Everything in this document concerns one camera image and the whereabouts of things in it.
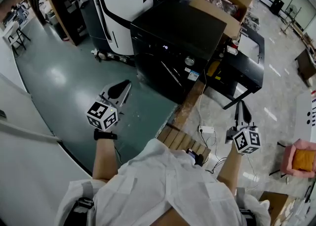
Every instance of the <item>power strip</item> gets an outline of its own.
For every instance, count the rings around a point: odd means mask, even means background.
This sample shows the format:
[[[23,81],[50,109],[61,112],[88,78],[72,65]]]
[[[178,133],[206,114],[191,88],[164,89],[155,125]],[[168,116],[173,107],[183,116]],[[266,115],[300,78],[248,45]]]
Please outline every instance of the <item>power strip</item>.
[[[200,133],[207,133],[207,134],[213,134],[214,133],[214,128],[213,127],[209,127],[209,126],[199,126],[198,127],[198,131]]]

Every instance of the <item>pink chair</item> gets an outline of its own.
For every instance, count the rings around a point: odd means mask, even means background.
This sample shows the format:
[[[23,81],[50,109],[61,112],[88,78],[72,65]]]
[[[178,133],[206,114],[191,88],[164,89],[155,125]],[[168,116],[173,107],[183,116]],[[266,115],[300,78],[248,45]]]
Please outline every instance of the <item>pink chair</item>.
[[[285,148],[283,160],[282,160],[280,170],[277,170],[275,172],[270,173],[269,176],[281,171],[282,173],[285,173],[284,175],[281,175],[281,178],[284,177],[286,174],[293,175],[293,176],[296,176],[299,178],[313,178],[313,177],[315,177],[316,158],[314,158],[312,172],[299,171],[299,170],[292,169],[292,161],[293,161],[293,157],[294,157],[296,149],[315,150],[316,151],[316,143],[298,139],[295,143],[293,143],[290,146],[286,146],[286,147],[279,142],[277,144]]]

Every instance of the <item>black wristband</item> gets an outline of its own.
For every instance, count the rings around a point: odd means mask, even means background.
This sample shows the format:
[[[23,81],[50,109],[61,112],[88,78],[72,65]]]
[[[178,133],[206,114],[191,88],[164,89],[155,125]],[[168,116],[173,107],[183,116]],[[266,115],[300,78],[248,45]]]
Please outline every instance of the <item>black wristband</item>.
[[[118,136],[114,133],[102,132],[98,129],[94,130],[93,138],[97,141],[98,139],[112,139],[117,140]]]

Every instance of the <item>white and black machine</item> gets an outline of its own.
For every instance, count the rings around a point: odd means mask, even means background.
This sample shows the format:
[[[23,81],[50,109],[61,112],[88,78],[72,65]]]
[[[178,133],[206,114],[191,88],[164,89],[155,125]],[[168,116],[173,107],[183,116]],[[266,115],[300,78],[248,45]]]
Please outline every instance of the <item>white and black machine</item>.
[[[96,49],[128,62],[134,56],[130,22],[153,6],[153,0],[77,0]]]

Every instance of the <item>open cardboard box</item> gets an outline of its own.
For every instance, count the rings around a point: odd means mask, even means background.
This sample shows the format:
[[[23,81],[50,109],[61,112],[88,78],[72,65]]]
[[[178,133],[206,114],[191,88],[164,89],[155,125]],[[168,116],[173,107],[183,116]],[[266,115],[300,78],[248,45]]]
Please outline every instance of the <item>open cardboard box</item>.
[[[293,212],[294,197],[287,194],[265,191],[259,201],[264,200],[270,201],[268,211],[271,216],[271,225],[275,225],[277,220],[280,223],[289,220]]]
[[[192,0],[190,2],[190,6],[195,7],[199,10],[202,10],[213,17],[216,17],[222,21],[224,21],[227,26],[224,30],[224,34],[228,37],[235,39],[237,38],[240,25],[244,20],[244,17],[247,13],[247,8],[249,7],[252,0],[229,0],[233,4],[238,5],[239,10],[239,18],[235,19],[231,17],[228,13],[218,8],[216,5],[206,1],[206,0]]]

